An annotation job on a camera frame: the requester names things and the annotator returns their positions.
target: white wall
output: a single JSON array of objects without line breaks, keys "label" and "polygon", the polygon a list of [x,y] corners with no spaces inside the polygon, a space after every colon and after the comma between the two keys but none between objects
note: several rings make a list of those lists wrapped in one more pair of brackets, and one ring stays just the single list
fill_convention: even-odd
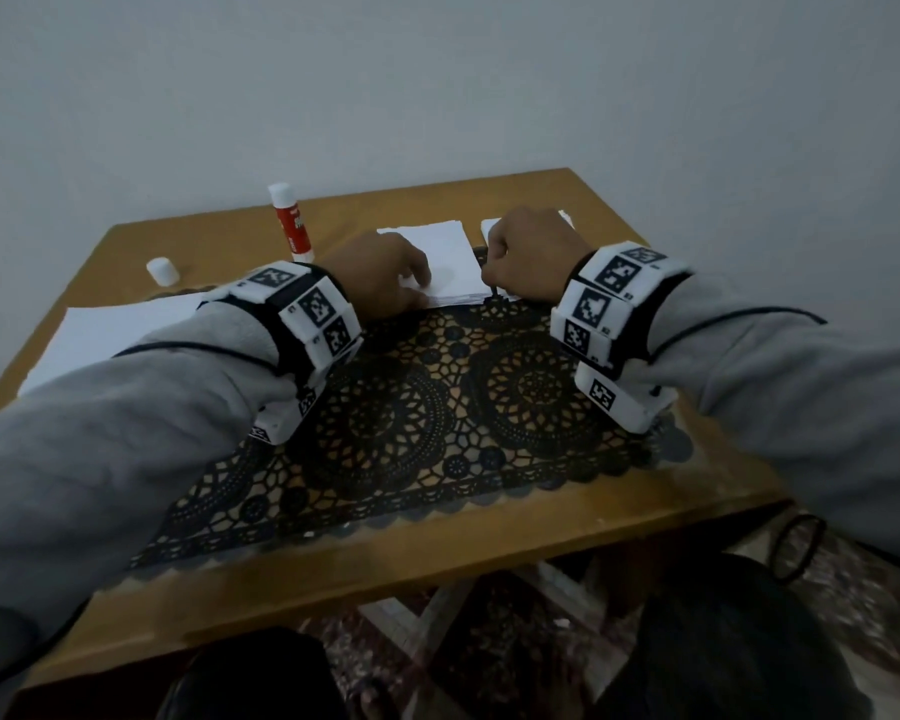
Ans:
[{"label": "white wall", "polygon": [[554,166],[900,338],[900,0],[0,0],[0,371],[115,223]]}]

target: wooden table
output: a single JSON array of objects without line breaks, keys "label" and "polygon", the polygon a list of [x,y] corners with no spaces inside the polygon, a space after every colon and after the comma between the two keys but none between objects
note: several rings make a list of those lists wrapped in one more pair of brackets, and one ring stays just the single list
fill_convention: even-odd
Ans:
[{"label": "wooden table", "polygon": [[[640,238],[567,168],[301,202],[313,246],[325,253],[367,229],[461,220],[482,245],[480,221],[516,205],[565,209],[593,245]],[[140,302],[159,292],[144,268],[168,256],[174,289],[224,283],[251,267],[289,259],[270,206],[118,224],[91,253],[0,377],[0,409],[54,334],[67,307]],[[397,521],[346,539],[324,537],[243,562],[97,594],[57,650],[38,664],[38,685],[191,647],[250,629],[333,611],[469,574],[513,567],[600,544],[776,502],[783,492],[764,463],[727,444],[685,405],[695,457],[657,475],[568,483],[518,500]]]}]

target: hand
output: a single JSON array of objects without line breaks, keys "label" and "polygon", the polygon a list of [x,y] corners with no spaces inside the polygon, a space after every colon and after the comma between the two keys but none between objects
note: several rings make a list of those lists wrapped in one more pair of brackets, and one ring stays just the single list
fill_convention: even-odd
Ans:
[{"label": "hand", "polygon": [[518,207],[493,225],[483,282],[531,301],[559,303],[570,272],[593,253],[556,209]]},{"label": "hand", "polygon": [[427,306],[424,293],[398,281],[413,276],[421,286],[429,285],[427,256],[396,232],[364,232],[315,264],[336,277],[362,324]]}]

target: left hand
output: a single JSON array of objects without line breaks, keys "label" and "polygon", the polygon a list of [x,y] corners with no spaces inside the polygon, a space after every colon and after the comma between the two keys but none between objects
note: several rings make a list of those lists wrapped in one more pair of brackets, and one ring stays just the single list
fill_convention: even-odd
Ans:
[{"label": "left hand", "polygon": [[398,280],[413,276],[420,286],[429,285],[427,256],[396,232],[364,232],[315,265],[336,277],[362,324],[427,306],[423,292],[403,288]]}]

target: right hand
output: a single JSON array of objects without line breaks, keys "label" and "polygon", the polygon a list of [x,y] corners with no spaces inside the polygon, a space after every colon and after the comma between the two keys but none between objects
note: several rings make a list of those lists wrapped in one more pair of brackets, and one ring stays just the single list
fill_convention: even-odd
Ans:
[{"label": "right hand", "polygon": [[556,304],[574,267],[594,250],[556,209],[518,207],[490,230],[483,282]]}]

